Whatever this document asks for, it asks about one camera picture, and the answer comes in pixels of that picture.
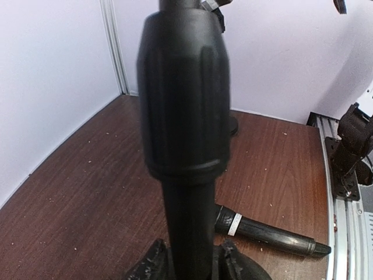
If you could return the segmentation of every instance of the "wooden floor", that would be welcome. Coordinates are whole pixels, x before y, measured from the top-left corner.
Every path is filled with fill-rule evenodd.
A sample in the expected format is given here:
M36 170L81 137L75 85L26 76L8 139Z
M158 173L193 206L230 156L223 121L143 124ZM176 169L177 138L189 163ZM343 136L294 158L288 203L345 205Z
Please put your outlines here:
M0 279L116 279L167 239L160 184L143 164L138 99L119 97L59 147L0 210ZM327 243L319 132L234 113L240 124L216 201ZM220 243L223 237L217 236ZM233 238L273 280L326 278L328 258Z

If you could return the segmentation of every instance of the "black tripod handle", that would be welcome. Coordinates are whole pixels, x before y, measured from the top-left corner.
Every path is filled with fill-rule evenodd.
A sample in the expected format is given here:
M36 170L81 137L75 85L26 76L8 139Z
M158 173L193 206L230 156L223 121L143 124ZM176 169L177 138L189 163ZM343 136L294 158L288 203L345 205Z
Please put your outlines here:
M329 246L318 243L310 237L243 217L218 204L215 205L215 214L215 232L217 233L245 236L281 251L301 256L324 257L332 250Z

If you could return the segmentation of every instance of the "metal frame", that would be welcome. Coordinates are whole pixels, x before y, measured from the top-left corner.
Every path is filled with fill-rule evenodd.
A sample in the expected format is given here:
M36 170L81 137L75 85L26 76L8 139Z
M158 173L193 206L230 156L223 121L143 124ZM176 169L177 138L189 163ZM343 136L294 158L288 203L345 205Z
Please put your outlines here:
M123 63L122 51L118 37L117 20L115 18L114 3L112 0L100 0L104 26L109 44L115 77L121 94L129 95L126 70Z
M338 121L317 115L315 126L320 130L328 188L328 233L332 252L329 255L326 279L373 280L373 222L371 242L369 242L367 222L373 219L367 218L370 217L369 215L373 217L373 214L364 213L362 200L347 202L332 197L324 139L325 137L339 138Z

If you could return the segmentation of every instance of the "black plastic part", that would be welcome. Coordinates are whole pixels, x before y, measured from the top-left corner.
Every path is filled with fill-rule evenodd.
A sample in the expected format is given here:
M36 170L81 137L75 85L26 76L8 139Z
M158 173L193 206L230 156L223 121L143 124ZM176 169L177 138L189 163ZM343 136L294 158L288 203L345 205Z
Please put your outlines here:
M236 213L233 210L216 204L215 231L224 235L228 234L235 215ZM263 242L281 251L301 256L324 257L332 250L329 246L317 243L310 237L288 232L246 217L241 218L236 234Z
M342 140L333 158L345 173L373 150L373 120L358 107L358 103L351 105L338 125Z
M213 248L211 280L272 280L255 261L241 254L234 243L227 239ZM156 240L143 259L121 280L176 280L172 252L166 250L161 239Z
M231 136L235 136L238 132L238 120L231 115L229 116L229 130Z
M339 123L339 120L336 119L336 118L332 118L332 117L328 117L328 116L325 116L325 115L310 112L306 125L308 125L310 127L317 127L317 117L327 118L328 120L331 120L334 123L337 123L337 124Z
M331 137L325 138L325 146L326 153L328 154L333 197L346 201L359 201L360 192L357 184L356 172L346 175L345 171L342 171L336 164L336 162L338 162L338 164L349 166L351 162L358 161L358 156L353 160L348 160L347 155L349 152L345 151L344 153L339 153L341 156L335 157L337 147L341 149L343 145L340 145L340 140L335 140Z
M346 3L344 0L333 0L334 1L334 5L335 7L337 8L337 11L343 15L343 14L347 14L347 8L346 8Z
M120 279L167 279L168 267L166 245L162 239L157 239L154 241L152 246L150 246L143 259L140 260L131 270L123 274Z
M211 183L229 159L229 66L217 17L174 9L147 18L138 57L146 164L161 181Z
M221 32L224 33L226 31L226 23L224 21L224 15L221 13L219 8L213 10L212 12L217 16L217 19L219 20L219 23L220 23Z
M231 240L220 247L219 280L272 280L259 264L241 254Z

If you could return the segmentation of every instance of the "white band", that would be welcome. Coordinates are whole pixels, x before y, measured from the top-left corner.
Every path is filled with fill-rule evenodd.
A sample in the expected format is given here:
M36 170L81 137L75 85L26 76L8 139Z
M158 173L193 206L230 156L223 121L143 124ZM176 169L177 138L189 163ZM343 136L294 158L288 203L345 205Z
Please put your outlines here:
M242 215L239 214L239 213L236 213L236 215L234 216L234 219L232 221L231 227L229 228L228 235L230 235L230 236L235 235L235 232L238 229L238 225L241 222L241 218L242 218Z

